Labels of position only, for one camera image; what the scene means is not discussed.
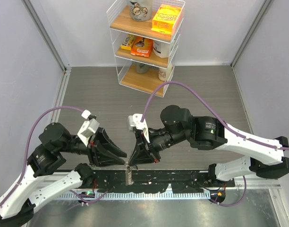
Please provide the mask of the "white pouch with label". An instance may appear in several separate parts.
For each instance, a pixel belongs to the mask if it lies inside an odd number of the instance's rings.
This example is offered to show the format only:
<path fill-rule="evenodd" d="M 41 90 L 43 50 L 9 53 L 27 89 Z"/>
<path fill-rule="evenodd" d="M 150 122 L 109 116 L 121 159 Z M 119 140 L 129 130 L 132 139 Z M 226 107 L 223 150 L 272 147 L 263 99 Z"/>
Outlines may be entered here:
<path fill-rule="evenodd" d="M 153 41 L 153 52 L 160 58 L 168 58 L 174 43 L 164 43 L 161 41 Z"/>

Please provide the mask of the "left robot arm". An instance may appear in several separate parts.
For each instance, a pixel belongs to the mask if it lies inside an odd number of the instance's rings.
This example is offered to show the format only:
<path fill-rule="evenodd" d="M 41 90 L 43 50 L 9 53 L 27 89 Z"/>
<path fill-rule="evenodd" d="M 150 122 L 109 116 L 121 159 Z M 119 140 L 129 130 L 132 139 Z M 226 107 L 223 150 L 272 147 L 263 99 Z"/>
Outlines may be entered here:
<path fill-rule="evenodd" d="M 75 188 L 90 188 L 97 179 L 92 166 L 124 165 L 127 154 L 117 147 L 95 119 L 84 121 L 76 135 L 60 123 L 51 123 L 39 135 L 41 144 L 27 159 L 20 183 L 0 196 L 0 227 L 20 227 L 51 200 Z M 63 152 L 86 155 L 89 163 L 78 164 L 69 174 L 52 184 L 38 186 L 61 167 Z"/>

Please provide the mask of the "yellow orange snack box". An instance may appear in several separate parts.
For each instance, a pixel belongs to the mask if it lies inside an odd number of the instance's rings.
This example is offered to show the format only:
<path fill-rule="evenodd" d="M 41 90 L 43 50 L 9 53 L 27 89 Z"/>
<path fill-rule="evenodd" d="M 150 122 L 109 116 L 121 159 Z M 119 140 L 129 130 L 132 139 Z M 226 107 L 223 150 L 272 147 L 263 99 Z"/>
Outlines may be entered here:
<path fill-rule="evenodd" d="M 152 19 L 151 30 L 166 35 L 172 35 L 176 29 L 182 7 L 161 4 Z"/>

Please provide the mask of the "yellow candy bag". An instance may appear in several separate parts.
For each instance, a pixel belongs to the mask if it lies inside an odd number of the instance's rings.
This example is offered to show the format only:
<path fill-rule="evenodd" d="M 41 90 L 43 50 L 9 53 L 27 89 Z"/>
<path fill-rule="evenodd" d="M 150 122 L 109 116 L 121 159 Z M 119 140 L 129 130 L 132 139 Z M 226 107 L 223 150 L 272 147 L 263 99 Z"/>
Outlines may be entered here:
<path fill-rule="evenodd" d="M 124 42 L 120 45 L 120 48 L 123 50 L 131 51 L 133 44 L 135 42 L 136 35 L 127 34 Z"/>

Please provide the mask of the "white cup red print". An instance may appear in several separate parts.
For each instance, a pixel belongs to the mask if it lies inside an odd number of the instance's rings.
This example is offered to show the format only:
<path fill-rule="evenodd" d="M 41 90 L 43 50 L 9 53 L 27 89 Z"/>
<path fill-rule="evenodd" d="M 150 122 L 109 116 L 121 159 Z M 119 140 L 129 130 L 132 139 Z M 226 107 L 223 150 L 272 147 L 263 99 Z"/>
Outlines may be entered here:
<path fill-rule="evenodd" d="M 158 73 L 159 79 L 161 81 L 167 81 L 171 75 L 172 68 L 173 68 L 172 63 L 170 63 L 166 69 L 159 68 L 159 73 Z"/>

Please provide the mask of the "orange snack bag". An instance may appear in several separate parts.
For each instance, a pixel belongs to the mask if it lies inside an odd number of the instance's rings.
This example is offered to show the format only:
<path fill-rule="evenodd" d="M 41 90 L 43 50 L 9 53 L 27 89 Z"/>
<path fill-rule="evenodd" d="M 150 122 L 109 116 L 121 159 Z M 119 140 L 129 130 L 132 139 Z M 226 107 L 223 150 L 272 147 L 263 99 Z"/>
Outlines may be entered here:
<path fill-rule="evenodd" d="M 130 54 L 133 56 L 150 57 L 153 49 L 153 40 L 137 36 Z"/>

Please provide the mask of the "grey cartoon mug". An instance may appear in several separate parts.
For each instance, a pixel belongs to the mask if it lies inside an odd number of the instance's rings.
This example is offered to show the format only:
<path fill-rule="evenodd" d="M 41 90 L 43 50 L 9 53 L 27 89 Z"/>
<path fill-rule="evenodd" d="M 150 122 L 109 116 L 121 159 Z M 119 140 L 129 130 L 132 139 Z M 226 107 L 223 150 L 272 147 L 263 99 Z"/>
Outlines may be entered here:
<path fill-rule="evenodd" d="M 153 1 L 152 0 L 128 0 L 130 16 L 135 21 L 147 21 L 152 17 Z"/>

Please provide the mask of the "green grey cup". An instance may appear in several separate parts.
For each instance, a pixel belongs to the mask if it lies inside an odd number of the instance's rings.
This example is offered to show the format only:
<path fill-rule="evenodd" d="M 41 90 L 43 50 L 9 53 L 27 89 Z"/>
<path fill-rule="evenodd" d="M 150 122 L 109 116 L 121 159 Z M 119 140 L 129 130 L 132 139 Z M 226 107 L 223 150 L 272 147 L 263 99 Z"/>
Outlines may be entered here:
<path fill-rule="evenodd" d="M 138 74 L 144 74 L 149 70 L 150 65 L 145 64 L 145 63 L 136 62 L 135 67 L 136 67 L 136 72 Z"/>

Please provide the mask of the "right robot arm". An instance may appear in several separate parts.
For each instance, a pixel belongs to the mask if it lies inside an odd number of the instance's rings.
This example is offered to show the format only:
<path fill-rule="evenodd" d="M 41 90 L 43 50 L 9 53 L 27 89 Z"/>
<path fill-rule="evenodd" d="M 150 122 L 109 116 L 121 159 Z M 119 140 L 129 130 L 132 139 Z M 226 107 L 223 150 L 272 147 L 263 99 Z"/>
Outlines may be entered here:
<path fill-rule="evenodd" d="M 160 114 L 162 129 L 148 128 L 142 114 L 130 115 L 129 129 L 136 137 L 136 145 L 128 164 L 158 163 L 160 152 L 183 141 L 198 150 L 227 150 L 242 157 L 227 163 L 211 164 L 207 181 L 218 186 L 235 177 L 256 174 L 265 179 L 279 179 L 289 173 L 289 158 L 283 154 L 288 146 L 285 137 L 270 140 L 223 126 L 210 116 L 193 116 L 186 108 L 169 105 Z"/>

